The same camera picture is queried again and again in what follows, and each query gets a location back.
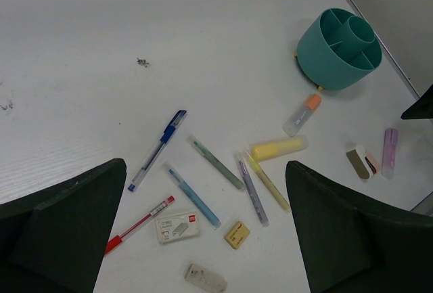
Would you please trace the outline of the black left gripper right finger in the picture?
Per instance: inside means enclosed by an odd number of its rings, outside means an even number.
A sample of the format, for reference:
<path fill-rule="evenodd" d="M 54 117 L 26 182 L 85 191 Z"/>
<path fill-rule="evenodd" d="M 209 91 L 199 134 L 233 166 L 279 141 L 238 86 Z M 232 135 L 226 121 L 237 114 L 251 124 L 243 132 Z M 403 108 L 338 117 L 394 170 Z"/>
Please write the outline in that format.
<path fill-rule="evenodd" d="M 431 292 L 432 217 L 347 188 L 299 161 L 286 189 L 311 292 Z"/>

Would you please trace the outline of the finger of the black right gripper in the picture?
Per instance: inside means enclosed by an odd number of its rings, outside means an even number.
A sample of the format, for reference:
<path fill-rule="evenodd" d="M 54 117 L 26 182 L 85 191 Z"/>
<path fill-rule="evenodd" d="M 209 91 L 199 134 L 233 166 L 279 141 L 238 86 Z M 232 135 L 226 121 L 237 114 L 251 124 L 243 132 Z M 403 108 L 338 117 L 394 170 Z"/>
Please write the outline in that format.
<path fill-rule="evenodd" d="M 402 120 L 433 118 L 433 85 L 408 109 L 401 114 Z"/>

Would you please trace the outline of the yellow slim highlighter pen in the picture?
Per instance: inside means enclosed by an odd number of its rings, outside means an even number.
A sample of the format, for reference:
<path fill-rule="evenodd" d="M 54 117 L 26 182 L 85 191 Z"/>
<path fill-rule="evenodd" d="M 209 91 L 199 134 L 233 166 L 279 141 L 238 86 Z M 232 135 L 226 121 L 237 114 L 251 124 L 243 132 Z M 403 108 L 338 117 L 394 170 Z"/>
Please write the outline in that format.
<path fill-rule="evenodd" d="M 278 205 L 285 211 L 290 212 L 291 208 L 288 203 L 288 201 L 285 199 L 285 197 L 281 194 L 281 192 L 278 190 L 278 188 L 275 186 L 275 184 L 270 180 L 268 175 L 264 172 L 264 170 L 261 168 L 261 166 L 251 157 L 251 155 L 247 152 L 244 152 L 246 160 L 256 176 L 261 180 L 263 185 L 267 188 L 268 192 L 273 196 L 274 200 Z"/>

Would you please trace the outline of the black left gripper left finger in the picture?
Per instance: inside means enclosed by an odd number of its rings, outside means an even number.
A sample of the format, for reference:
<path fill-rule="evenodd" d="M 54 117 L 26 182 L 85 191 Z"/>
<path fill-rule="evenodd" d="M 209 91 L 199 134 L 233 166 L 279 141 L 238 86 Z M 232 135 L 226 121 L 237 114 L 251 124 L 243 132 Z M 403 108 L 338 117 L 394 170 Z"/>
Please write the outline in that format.
<path fill-rule="evenodd" d="M 1 205 L 2 292 L 92 292 L 124 191 L 115 158 Z"/>

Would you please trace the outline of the fat yellow highlighter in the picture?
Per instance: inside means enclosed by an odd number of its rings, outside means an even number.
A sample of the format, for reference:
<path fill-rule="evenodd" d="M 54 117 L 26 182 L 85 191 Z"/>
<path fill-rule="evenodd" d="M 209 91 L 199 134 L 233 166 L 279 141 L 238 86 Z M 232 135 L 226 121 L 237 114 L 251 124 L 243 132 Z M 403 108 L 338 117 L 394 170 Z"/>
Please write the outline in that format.
<path fill-rule="evenodd" d="M 309 141 L 304 135 L 296 135 L 285 139 L 278 139 L 254 144 L 250 154 L 255 161 L 265 161 L 307 149 Z"/>

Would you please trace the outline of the orange capped clear highlighter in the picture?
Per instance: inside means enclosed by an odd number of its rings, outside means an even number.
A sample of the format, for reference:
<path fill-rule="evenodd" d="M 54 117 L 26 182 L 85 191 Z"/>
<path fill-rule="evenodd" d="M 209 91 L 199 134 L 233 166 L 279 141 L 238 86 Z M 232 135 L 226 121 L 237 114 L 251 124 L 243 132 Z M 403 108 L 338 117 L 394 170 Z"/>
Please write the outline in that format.
<path fill-rule="evenodd" d="M 308 98 L 290 114 L 283 125 L 285 133 L 290 137 L 295 136 L 320 104 L 321 97 L 318 94 L 308 96 Z"/>

